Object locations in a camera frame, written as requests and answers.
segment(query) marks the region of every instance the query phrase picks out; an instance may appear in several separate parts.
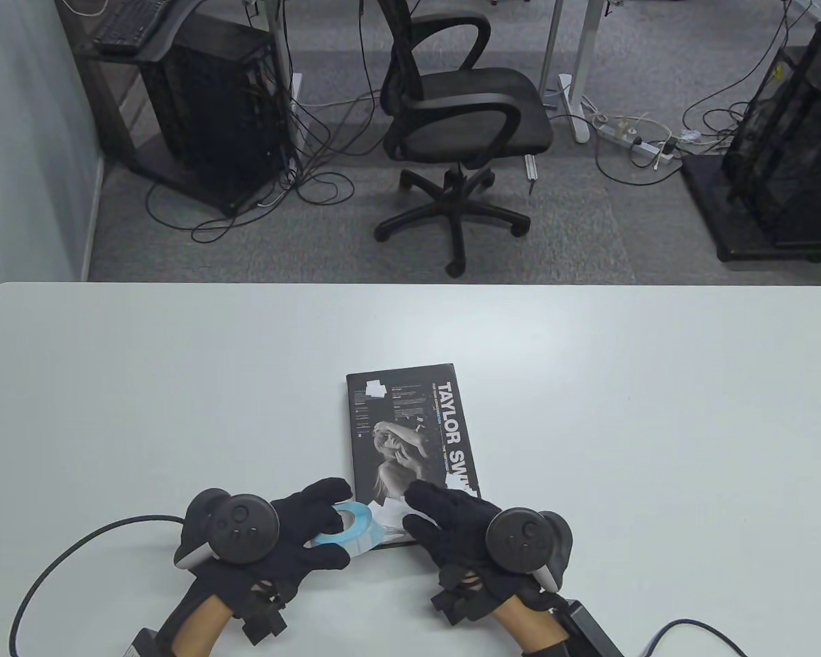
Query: office chair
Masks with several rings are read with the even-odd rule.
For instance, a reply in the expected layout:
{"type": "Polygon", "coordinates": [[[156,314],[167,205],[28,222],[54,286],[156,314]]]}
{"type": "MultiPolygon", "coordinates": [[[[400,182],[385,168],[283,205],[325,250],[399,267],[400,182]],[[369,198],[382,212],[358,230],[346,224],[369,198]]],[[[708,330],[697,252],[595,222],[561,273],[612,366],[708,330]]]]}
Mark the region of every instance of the office chair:
{"type": "Polygon", "coordinates": [[[489,188],[495,173],[486,168],[494,157],[544,153],[553,140],[551,122],[535,85],[510,68],[473,68],[486,42],[489,21],[482,14],[444,13],[411,18],[406,0],[378,0],[392,32],[392,60],[380,91],[380,106],[393,120],[383,138],[386,154],[421,164],[451,164],[444,185],[402,170],[399,187],[417,187],[432,203],[380,223],[374,238],[389,239],[411,223],[445,216],[450,223],[454,259],[452,278],[466,269],[463,216],[486,216],[510,224],[511,235],[529,232],[530,219],[504,207],[470,198],[489,188]],[[413,49],[432,34],[455,25],[473,25],[477,40],[458,71],[420,75],[413,49]],[[477,171],[467,177],[462,167],[477,171]]]}

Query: chair armrest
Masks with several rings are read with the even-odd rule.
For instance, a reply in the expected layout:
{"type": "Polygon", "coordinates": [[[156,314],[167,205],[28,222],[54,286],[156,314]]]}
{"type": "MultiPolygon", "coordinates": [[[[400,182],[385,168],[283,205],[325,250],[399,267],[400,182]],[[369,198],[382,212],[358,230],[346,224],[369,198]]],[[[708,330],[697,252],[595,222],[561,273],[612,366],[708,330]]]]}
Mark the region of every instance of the chair armrest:
{"type": "Polygon", "coordinates": [[[444,98],[432,98],[428,101],[414,101],[411,98],[404,98],[404,105],[407,110],[408,122],[407,133],[415,129],[422,128],[429,123],[443,121],[452,116],[462,114],[472,114],[474,112],[501,112],[505,115],[505,123],[502,123],[498,134],[489,145],[480,151],[480,155],[472,162],[467,162],[470,169],[479,169],[485,166],[489,160],[495,156],[504,145],[508,143],[513,134],[517,132],[520,125],[520,106],[506,94],[464,94],[463,96],[446,96],[444,98]]]}
{"type": "Polygon", "coordinates": [[[474,41],[474,45],[462,63],[462,66],[460,66],[460,69],[472,68],[477,60],[480,59],[480,54],[483,53],[483,49],[489,42],[489,34],[491,32],[486,16],[475,12],[450,12],[417,16],[417,18],[411,19],[411,25],[413,26],[413,31],[410,34],[411,48],[416,48],[426,40],[426,38],[435,34],[435,32],[446,30],[448,27],[474,25],[474,27],[477,28],[477,40],[474,41]]]}

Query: gray carpet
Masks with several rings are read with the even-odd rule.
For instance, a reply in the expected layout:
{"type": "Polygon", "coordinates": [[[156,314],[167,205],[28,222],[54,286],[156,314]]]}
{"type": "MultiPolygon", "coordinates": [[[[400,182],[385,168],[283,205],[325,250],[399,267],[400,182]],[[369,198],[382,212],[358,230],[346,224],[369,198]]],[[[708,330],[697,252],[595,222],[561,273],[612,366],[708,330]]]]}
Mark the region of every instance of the gray carpet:
{"type": "MultiPolygon", "coordinates": [[[[241,0],[209,0],[207,13],[241,19],[241,0]]],[[[566,19],[558,40],[552,78],[568,72],[573,60],[585,3],[566,0],[566,19]]],[[[307,103],[357,96],[367,89],[359,52],[356,3],[291,0],[289,37],[295,69],[304,74],[307,103]]],[[[364,36],[372,81],[379,87],[389,63],[391,37],[375,0],[367,0],[364,36]]],[[[501,0],[422,0],[419,12],[476,10],[488,15],[493,37],[479,66],[510,66],[534,81],[542,62],[552,2],[501,0]]],[[[683,109],[702,96],[746,74],[768,46],[779,22],[777,0],[627,0],[602,20],[588,96],[609,114],[649,112],[680,126],[683,109]]],[[[813,22],[804,19],[792,42],[804,43],[813,22]]],[[[457,66],[473,42],[465,28],[438,35],[417,48],[423,72],[457,66]]],[[[763,76],[761,68],[747,83],[692,113],[701,126],[701,110],[748,99],[763,76]]],[[[344,109],[316,110],[329,125],[344,109]]],[[[351,126],[364,119],[358,107],[351,126]]],[[[389,119],[378,110],[365,136],[371,144],[389,119]]],[[[821,265],[805,262],[720,263],[707,229],[680,175],[648,188],[620,185],[599,174],[592,144],[579,145],[567,126],[554,121],[556,137],[538,156],[540,181],[527,194],[520,159],[495,163],[496,184],[484,196],[532,217],[526,237],[507,229],[467,223],[467,273],[463,283],[539,284],[725,284],[821,285],[821,265]]],[[[141,140],[157,128],[151,109],[135,126],[141,140]]],[[[657,129],[649,129],[652,138],[657,129]]],[[[646,181],[657,173],[639,171],[626,151],[602,146],[602,166],[612,175],[646,181]]],[[[216,244],[195,244],[179,232],[159,226],[144,211],[148,182],[116,167],[104,183],[92,254],[92,281],[236,281],[236,282],[450,282],[444,265],[450,244],[444,222],[394,235],[377,244],[377,222],[415,204],[420,192],[398,193],[400,165],[382,150],[358,159],[342,159],[329,168],[345,173],[354,197],[335,207],[312,207],[291,195],[273,214],[232,231],[216,244]]],[[[438,181],[444,167],[411,166],[438,181]]],[[[309,194],[328,194],[311,187],[309,194]]],[[[166,221],[192,226],[216,216],[214,210],[166,189],[152,200],[166,221]]]]}

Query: white wall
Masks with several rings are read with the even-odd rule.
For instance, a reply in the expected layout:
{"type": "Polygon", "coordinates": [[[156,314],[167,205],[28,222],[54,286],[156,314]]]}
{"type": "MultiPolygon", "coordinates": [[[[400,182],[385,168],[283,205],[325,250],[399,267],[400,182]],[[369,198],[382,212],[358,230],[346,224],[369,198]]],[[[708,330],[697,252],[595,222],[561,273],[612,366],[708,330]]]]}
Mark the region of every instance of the white wall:
{"type": "Polygon", "coordinates": [[[79,280],[100,162],[52,0],[0,0],[0,282],[79,280]]]}

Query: keyboard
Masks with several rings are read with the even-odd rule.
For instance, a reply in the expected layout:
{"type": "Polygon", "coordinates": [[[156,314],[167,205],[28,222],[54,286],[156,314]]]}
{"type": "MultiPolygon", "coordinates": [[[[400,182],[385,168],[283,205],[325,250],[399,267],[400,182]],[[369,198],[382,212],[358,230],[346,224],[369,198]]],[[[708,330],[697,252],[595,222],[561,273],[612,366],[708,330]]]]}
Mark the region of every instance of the keyboard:
{"type": "Polygon", "coordinates": [[[101,53],[136,55],[174,0],[122,0],[97,28],[91,42],[101,53]]]}

